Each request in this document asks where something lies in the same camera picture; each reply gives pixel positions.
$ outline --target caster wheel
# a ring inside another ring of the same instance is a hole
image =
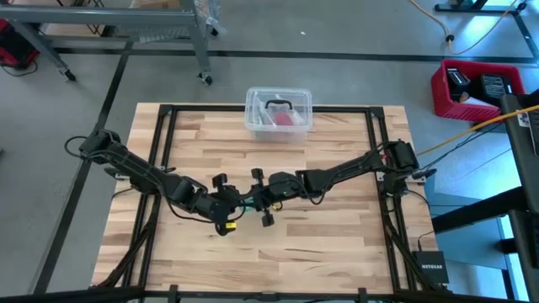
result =
[[[75,77],[75,75],[73,75],[70,70],[67,70],[66,72],[64,72],[64,77],[67,78],[67,80],[72,81],[72,82],[77,81],[77,77]]]
[[[206,86],[210,86],[213,83],[213,79],[208,74],[203,74],[202,72],[197,76]]]
[[[516,10],[517,11],[522,11],[526,8],[527,4],[526,3],[519,3],[519,5],[516,7]]]

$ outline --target metal shelf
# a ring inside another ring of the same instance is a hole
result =
[[[74,0],[77,4],[88,0]],[[200,66],[200,79],[209,85],[210,60],[206,49],[206,36],[209,26],[202,20],[195,8],[194,0],[178,0],[183,10],[176,9],[147,9],[147,8],[105,8],[100,0],[90,0],[96,3],[97,7],[77,7],[77,6],[46,6],[46,5],[12,5],[7,0],[0,0],[0,19],[6,19],[29,43],[31,43],[43,56],[51,60],[59,69],[60,73],[69,80],[74,81],[74,77],[69,71],[67,64],[60,55],[52,48],[48,40],[59,38],[57,35],[50,37],[41,35],[31,28],[29,23],[47,24],[84,24],[96,26],[97,24],[125,26],[128,28],[141,28],[146,31],[146,40],[150,40],[152,31],[150,28],[175,29],[173,38],[168,41],[186,42],[193,45],[196,60]],[[140,42],[140,36],[128,37],[77,37],[72,36],[69,40],[123,40],[126,42]]]

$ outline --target white cable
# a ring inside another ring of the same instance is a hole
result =
[[[496,26],[502,21],[502,19],[507,15],[507,13],[511,10],[511,8],[513,8],[513,5],[515,5],[515,3],[517,2],[518,0],[514,0],[508,7],[507,9],[505,9],[505,12],[502,13],[502,15],[499,17],[498,21],[496,21],[496,23],[493,25],[492,28],[490,28],[487,32],[487,34],[485,34],[483,37],[481,37],[476,43],[474,43],[472,46],[466,48],[465,50],[463,51],[454,51],[453,50],[453,44],[452,44],[452,40],[448,40],[447,41],[447,44],[449,45],[449,51],[451,52],[451,54],[453,55],[460,55],[460,54],[464,54],[465,52],[471,50],[472,48],[474,48],[476,45],[479,44],[479,42],[481,42],[483,39],[485,39],[485,37],[488,36],[488,34],[490,34],[490,32],[492,32],[494,30],[494,28],[496,28]],[[432,13],[429,13],[427,12],[426,10],[424,10],[424,8],[421,8],[419,6],[418,3],[415,2],[415,0],[410,0],[410,2],[415,5],[416,8],[418,8],[421,12],[423,12],[424,14],[426,14],[427,16],[429,16],[431,19],[433,19],[434,21],[436,21],[439,25],[441,25],[441,27],[444,29],[444,32],[446,32],[446,38],[448,36],[451,35],[451,30],[449,29],[449,27],[447,26],[447,24],[445,24],[442,20],[436,18],[436,16],[434,16]]]

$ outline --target black box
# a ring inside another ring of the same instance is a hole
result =
[[[423,274],[434,284],[448,284],[446,259],[443,252],[413,252]]]

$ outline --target wooden table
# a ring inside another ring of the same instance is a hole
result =
[[[127,146],[140,157],[149,155],[159,105],[137,106]],[[384,111],[389,139],[411,141],[404,107],[386,106]],[[267,178],[279,171],[332,167],[369,150],[363,114],[315,114],[302,145],[252,141],[239,112],[180,112],[175,127],[168,166],[210,189],[218,173],[227,173],[229,183],[246,192],[253,182],[251,168],[263,168]],[[119,182],[116,191],[128,186]],[[424,194],[419,185],[410,189]],[[131,191],[112,202],[93,284],[127,251],[139,196]],[[430,213],[413,194],[403,197],[403,213],[414,249],[418,236],[432,231]],[[372,173],[338,184],[318,206],[303,199],[286,201],[274,216],[273,226],[262,227],[261,214],[248,212],[235,232],[220,237],[213,225],[182,221],[162,203],[147,288],[168,290],[177,284],[191,291],[354,294],[365,287],[369,294],[392,293]],[[436,249],[433,234],[422,237],[421,244]],[[405,287],[403,260],[397,256]]]

